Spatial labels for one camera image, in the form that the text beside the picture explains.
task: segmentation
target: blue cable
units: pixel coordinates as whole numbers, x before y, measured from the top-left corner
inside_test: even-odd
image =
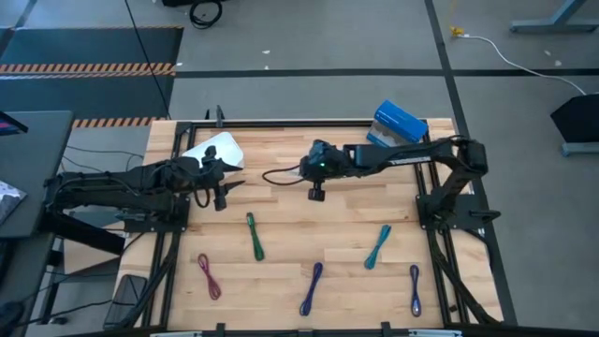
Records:
[[[312,309],[312,296],[314,295],[314,290],[316,289],[316,283],[322,274],[322,263],[316,262],[314,263],[314,274],[312,276],[312,283],[310,284],[310,290],[308,291],[308,296],[306,296],[306,300],[301,303],[299,308],[300,315],[309,315],[310,310]]]
[[[376,256],[378,255],[378,251],[379,249],[381,249],[381,246],[383,245],[385,240],[389,237],[390,232],[391,226],[389,225],[384,225],[381,228],[381,235],[378,237],[378,242],[376,243],[376,246],[374,246],[373,252],[368,256],[366,261],[364,261],[364,267],[367,270],[371,270],[374,268],[374,265],[376,264]]]
[[[418,297],[418,275],[420,270],[417,265],[410,266],[410,276],[412,276],[412,315],[418,317],[422,314],[420,308],[420,298]]]

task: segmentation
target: wooden table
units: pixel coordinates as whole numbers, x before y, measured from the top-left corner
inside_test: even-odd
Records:
[[[454,134],[449,119],[428,123],[432,139]],[[175,125],[153,122],[144,164],[170,158]],[[367,128],[200,129],[197,143],[221,131],[233,134],[245,160],[245,169],[227,181],[246,183],[229,193],[228,207],[222,212],[212,205],[200,209],[192,203],[177,261],[170,330],[214,330],[219,322],[226,323],[228,330],[380,329],[382,321],[393,328],[442,327],[429,247],[416,213],[413,166],[389,168],[363,179],[327,181],[326,201],[315,202],[307,199],[309,183],[273,186],[261,179],[261,173],[297,165],[314,139],[337,145],[367,143]],[[449,169],[439,165],[442,182],[448,174]],[[284,173],[271,178],[297,179]],[[428,171],[426,182],[431,190]],[[266,258],[261,262],[254,259],[247,212],[255,216],[264,247]],[[391,234],[376,267],[368,271],[364,259],[383,224],[392,226]],[[501,319],[486,247],[462,231],[452,233],[463,282],[491,315]],[[154,241],[155,234],[146,233],[128,249],[119,277],[148,276]],[[210,258],[212,275],[223,291],[219,300],[209,297],[206,278],[197,265],[199,253]],[[317,261],[323,262],[324,271],[312,312],[303,317],[299,307]],[[422,316],[418,318],[410,312],[412,264],[420,267]],[[153,323],[158,321],[162,294],[159,288]],[[447,294],[454,304],[450,286]]]

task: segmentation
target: teal cable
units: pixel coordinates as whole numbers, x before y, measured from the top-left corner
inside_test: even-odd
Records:
[[[252,233],[252,243],[254,244],[254,257],[256,261],[262,261],[264,259],[264,250],[262,250],[262,245],[260,244],[260,239],[258,238],[258,234],[256,233],[256,221],[254,221],[254,215],[251,212],[246,214],[247,225],[250,227],[250,232]]]
[[[384,225],[383,227],[381,227],[381,235],[378,238],[378,242],[376,242],[373,252],[368,256],[366,261],[364,261],[364,267],[367,270],[371,270],[374,268],[374,265],[376,264],[376,256],[378,255],[378,251],[381,249],[383,243],[385,243],[385,240],[389,237],[390,232],[391,226]]]

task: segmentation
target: green cable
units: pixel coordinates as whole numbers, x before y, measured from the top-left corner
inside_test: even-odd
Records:
[[[254,215],[251,212],[246,214],[247,217],[247,225],[250,227],[250,232],[252,232],[252,242],[254,243],[254,257],[256,261],[262,261],[264,259],[264,251],[262,250],[262,245],[260,244],[260,239],[256,233],[256,221],[254,221]]]

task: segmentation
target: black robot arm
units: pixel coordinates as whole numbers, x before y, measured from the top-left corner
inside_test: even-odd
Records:
[[[215,155],[216,149],[209,147],[202,158],[202,167],[197,159],[183,156],[126,172],[63,172],[46,181],[46,208],[50,214],[65,218],[63,210],[109,206],[123,211],[118,217],[124,220],[128,231],[182,228],[186,226],[189,208],[186,195],[193,193],[197,205],[204,208],[214,194],[214,208],[222,211],[226,208],[228,191],[243,183],[220,184],[225,172],[241,168],[230,166]],[[206,194],[203,203],[197,190]]]
[[[485,146],[463,136],[438,139],[426,144],[380,147],[371,144],[344,145],[342,150],[323,140],[315,140],[308,155],[301,158],[299,175],[314,184],[308,198],[324,201],[322,183],[328,179],[366,177],[384,169],[415,163],[438,162],[447,165],[451,174],[446,182],[418,201],[421,219],[439,227],[456,215],[456,199],[473,179],[489,171]],[[477,212],[488,222],[497,212]],[[478,224],[467,227],[478,227]]]

